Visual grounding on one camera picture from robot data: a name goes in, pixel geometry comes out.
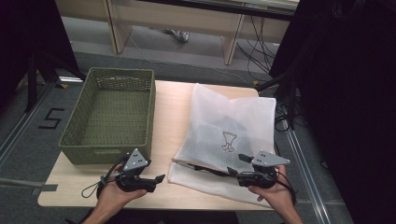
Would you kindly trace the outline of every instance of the wine glass symbol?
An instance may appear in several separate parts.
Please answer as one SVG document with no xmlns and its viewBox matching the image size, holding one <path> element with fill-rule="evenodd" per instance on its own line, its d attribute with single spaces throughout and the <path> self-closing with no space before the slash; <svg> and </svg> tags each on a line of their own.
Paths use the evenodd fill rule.
<svg viewBox="0 0 396 224">
<path fill-rule="evenodd" d="M 229 133 L 229 132 L 223 132 L 224 138 L 225 138 L 225 145 L 222 146 L 224 151 L 232 152 L 235 149 L 232 146 L 233 140 L 236 138 L 236 134 L 234 133 Z"/>
</svg>

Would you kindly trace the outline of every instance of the green basket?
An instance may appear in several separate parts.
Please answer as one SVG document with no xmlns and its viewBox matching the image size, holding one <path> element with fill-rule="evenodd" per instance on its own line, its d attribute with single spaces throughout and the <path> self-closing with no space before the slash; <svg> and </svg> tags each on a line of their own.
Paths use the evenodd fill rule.
<svg viewBox="0 0 396 224">
<path fill-rule="evenodd" d="M 149 160 L 152 70 L 91 68 L 59 147 L 73 164 L 112 164 L 138 148 Z"/>
</svg>

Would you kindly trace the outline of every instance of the metal rod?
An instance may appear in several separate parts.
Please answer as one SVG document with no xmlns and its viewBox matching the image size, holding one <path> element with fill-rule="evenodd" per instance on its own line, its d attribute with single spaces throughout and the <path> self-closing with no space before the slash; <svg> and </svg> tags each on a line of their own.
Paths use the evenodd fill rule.
<svg viewBox="0 0 396 224">
<path fill-rule="evenodd" d="M 30 188 L 41 188 L 44 183 L 25 181 L 25 180 L 14 180 L 7 178 L 0 178 L 0 185 L 10 185 L 10 186 L 20 186 L 20 187 L 30 187 Z"/>
<path fill-rule="evenodd" d="M 50 91 L 53 90 L 54 86 L 55 86 L 54 83 L 47 83 L 46 86 L 44 86 L 43 90 L 37 96 L 37 103 L 29 112 L 23 113 L 20 121 L 18 121 L 15 128 L 8 135 L 3 145 L 0 146 L 0 168 L 6 162 L 6 159 L 8 158 L 9 154 L 11 154 L 11 151 L 18 144 L 19 140 L 21 139 L 21 136 L 26 131 L 29 124 L 32 122 L 32 119 L 35 117 L 35 114 L 38 108 L 40 107 L 41 103 L 43 102 L 45 97 L 50 93 Z"/>
<path fill-rule="evenodd" d="M 285 128 L 288 127 L 288 122 L 283 120 L 283 125 Z M 321 199 L 320 193 L 318 192 L 317 185 L 315 184 L 314 178 L 309 171 L 308 164 L 305 160 L 304 153 L 300 147 L 300 143 L 298 142 L 297 135 L 294 130 L 287 130 L 288 139 L 291 145 L 291 149 L 293 151 L 294 157 L 297 160 L 298 167 L 302 173 L 303 181 L 306 187 L 306 191 L 311 199 L 312 206 L 314 208 L 315 214 L 318 218 L 319 224 L 331 224 L 329 214 L 327 212 L 326 205 Z"/>
</svg>

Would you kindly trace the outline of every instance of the black curtain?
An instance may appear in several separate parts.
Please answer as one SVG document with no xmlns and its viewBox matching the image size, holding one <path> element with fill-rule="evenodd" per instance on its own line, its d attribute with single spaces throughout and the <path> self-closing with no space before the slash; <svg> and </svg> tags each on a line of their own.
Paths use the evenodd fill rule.
<svg viewBox="0 0 396 224">
<path fill-rule="evenodd" d="M 297 86 L 354 222 L 394 222 L 396 12 L 365 1 L 359 16 L 333 20 Z"/>
<path fill-rule="evenodd" d="M 78 71 L 54 0 L 4 2 L 0 7 L 0 40 L 0 107 L 26 74 L 33 52 L 35 66 L 45 78 L 53 78 L 53 69 L 61 66 L 45 59 L 43 53 Z"/>
</svg>

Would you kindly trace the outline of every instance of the hand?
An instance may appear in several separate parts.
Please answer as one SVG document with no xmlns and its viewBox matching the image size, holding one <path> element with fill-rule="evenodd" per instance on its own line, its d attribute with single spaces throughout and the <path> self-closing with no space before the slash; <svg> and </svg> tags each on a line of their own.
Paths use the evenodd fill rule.
<svg viewBox="0 0 396 224">
<path fill-rule="evenodd" d="M 285 166 L 279 165 L 276 168 L 278 169 L 278 172 L 282 174 L 278 175 L 277 179 L 280 182 L 287 184 L 288 181 L 284 177 L 286 176 Z M 259 195 L 257 198 L 258 202 L 261 202 L 263 199 L 265 199 L 280 214 L 285 223 L 303 223 L 294 209 L 291 194 L 285 187 L 276 183 L 270 189 L 249 186 L 248 190 Z"/>
<path fill-rule="evenodd" d="M 110 177 L 107 185 L 102 189 L 98 202 L 91 215 L 84 223 L 106 223 L 111 217 L 115 216 L 131 200 L 143 197 L 147 194 L 145 189 L 138 189 L 132 192 L 125 192 L 120 189 L 114 177 Z"/>
</svg>

